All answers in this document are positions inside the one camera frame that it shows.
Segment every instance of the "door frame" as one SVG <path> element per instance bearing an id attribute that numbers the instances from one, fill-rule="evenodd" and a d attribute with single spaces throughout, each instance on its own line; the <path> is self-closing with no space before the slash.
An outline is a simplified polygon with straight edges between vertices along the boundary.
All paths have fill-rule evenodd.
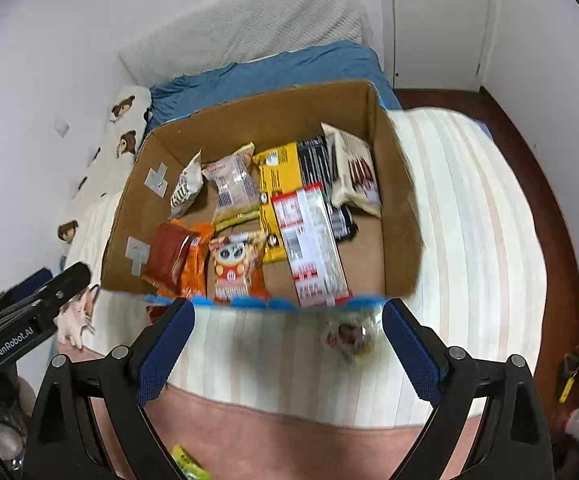
<path id="1" fill-rule="evenodd" d="M 383 71 L 391 85 L 394 86 L 397 68 L 396 11 L 394 0 L 381 0 L 381 7 L 383 10 L 383 50 L 385 53 L 385 66 L 383 67 Z M 474 90 L 479 89 L 484 82 L 485 72 L 487 71 L 487 60 L 492 49 L 493 36 L 498 22 L 499 9 L 500 0 L 488 0 L 485 34 L 483 36 L 483 44 L 481 45 L 481 55 L 478 64 L 479 68 L 474 77 Z"/>

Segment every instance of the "cardboard box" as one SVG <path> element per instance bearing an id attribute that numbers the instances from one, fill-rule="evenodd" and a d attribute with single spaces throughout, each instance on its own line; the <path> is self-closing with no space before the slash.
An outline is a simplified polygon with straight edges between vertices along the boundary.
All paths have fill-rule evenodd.
<path id="1" fill-rule="evenodd" d="M 322 134 L 321 121 L 370 143 L 383 203 L 382 219 L 353 209 L 358 235 L 338 244 L 349 289 L 356 296 L 411 294 L 422 251 L 413 184 L 393 124 L 378 104 L 373 86 L 364 81 L 268 92 L 156 128 L 144 142 L 120 200 L 103 262 L 102 286 L 135 294 L 155 293 L 154 287 L 132 274 L 132 261 L 125 256 L 127 241 L 132 237 L 151 244 L 156 228 L 167 221 L 170 197 L 180 172 L 199 150 L 203 163 L 218 160 L 250 141 L 255 143 L 256 152 L 261 152 Z M 157 172 L 162 164 L 167 168 L 167 187 L 161 198 L 145 185 L 145 180 L 150 170 Z M 209 222 L 217 201 L 215 186 L 205 182 L 182 221 L 190 226 Z M 258 226 L 257 221 L 248 222 L 235 231 L 255 230 Z M 212 266 L 207 269 L 211 298 Z M 265 264 L 263 269 L 271 295 L 298 304 L 288 262 Z"/>

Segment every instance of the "blue bedsheet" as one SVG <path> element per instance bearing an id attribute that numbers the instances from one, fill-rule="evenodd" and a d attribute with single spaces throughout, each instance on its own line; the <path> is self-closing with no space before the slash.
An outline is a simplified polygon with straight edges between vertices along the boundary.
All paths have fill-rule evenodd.
<path id="1" fill-rule="evenodd" d="M 283 52 L 249 63 L 230 63 L 199 75 L 180 76 L 154 85 L 149 130 L 210 106 L 294 85 L 364 79 L 378 91 L 388 110 L 401 106 L 378 64 L 376 53 L 354 41 L 336 41 L 297 52 Z"/>

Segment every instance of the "green snack package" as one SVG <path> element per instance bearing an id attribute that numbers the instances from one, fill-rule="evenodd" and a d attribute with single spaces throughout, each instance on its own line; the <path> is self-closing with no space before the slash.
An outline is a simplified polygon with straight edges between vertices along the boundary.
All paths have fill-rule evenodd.
<path id="1" fill-rule="evenodd" d="M 190 480 L 211 480 L 211 475 L 182 446 L 173 447 L 172 458 Z"/>

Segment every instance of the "wooden floor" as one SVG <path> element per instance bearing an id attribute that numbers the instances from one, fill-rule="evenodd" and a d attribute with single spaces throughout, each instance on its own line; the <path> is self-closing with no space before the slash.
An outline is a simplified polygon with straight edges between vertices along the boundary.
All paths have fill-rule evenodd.
<path id="1" fill-rule="evenodd" d="M 449 108 L 484 121 L 516 174 L 532 209 L 547 266 L 547 301 L 535 380 L 548 420 L 579 405 L 579 377 L 565 405 L 556 399 L 556 374 L 566 352 L 579 348 L 579 274 L 561 211 L 531 150 L 502 108 L 480 92 L 397 90 L 404 109 Z"/>

